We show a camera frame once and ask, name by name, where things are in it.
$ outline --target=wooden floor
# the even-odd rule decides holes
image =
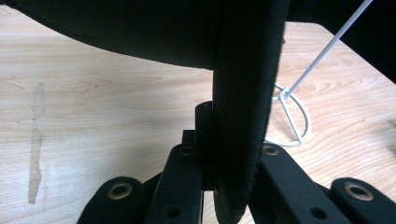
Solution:
[[[288,23],[278,83],[292,85],[331,38]],[[211,71],[96,49],[0,7],[0,222],[75,223],[108,179],[158,174],[211,83]],[[287,151],[313,180],[356,177],[396,201],[396,86],[337,43],[296,95],[313,129]],[[292,137],[278,103],[268,135]],[[217,223],[209,192],[204,223]]]

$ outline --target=floor scratch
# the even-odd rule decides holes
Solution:
[[[41,182],[40,150],[43,134],[38,130],[37,121],[44,116],[44,83],[35,88],[34,116],[32,122],[32,149],[30,157],[29,203],[35,203]]]

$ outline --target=white metal stand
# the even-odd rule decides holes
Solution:
[[[290,122],[291,128],[294,131],[294,134],[296,136],[295,141],[279,141],[279,140],[274,140],[270,139],[268,137],[265,138],[266,142],[269,143],[274,143],[280,146],[284,147],[290,147],[290,146],[297,146],[300,145],[304,142],[305,138],[311,131],[311,118],[309,117],[308,111],[306,110],[305,106],[301,101],[293,94],[295,90],[302,84],[302,82],[308,77],[308,75],[311,73],[312,69],[320,62],[320,60],[329,52],[329,50],[334,46],[334,44],[341,38],[341,36],[349,29],[349,27],[355,22],[355,20],[361,15],[361,13],[373,2],[373,0],[365,0],[361,6],[355,11],[355,13],[349,18],[349,20],[344,24],[344,26],[337,32],[337,34],[332,38],[332,40],[329,42],[329,44],[324,48],[324,50],[319,54],[319,56],[306,68],[305,72],[300,76],[300,78],[294,83],[294,85],[289,89],[282,87],[281,85],[276,83],[276,88],[280,89],[281,92],[277,97],[273,97],[273,102],[279,101],[283,109],[285,110],[286,116],[288,117],[288,120]],[[294,118],[292,114],[290,113],[287,100],[288,98],[291,98],[297,106],[300,107],[301,111],[304,114],[304,119],[305,119],[305,131],[303,135],[300,134],[299,129],[297,128]]]

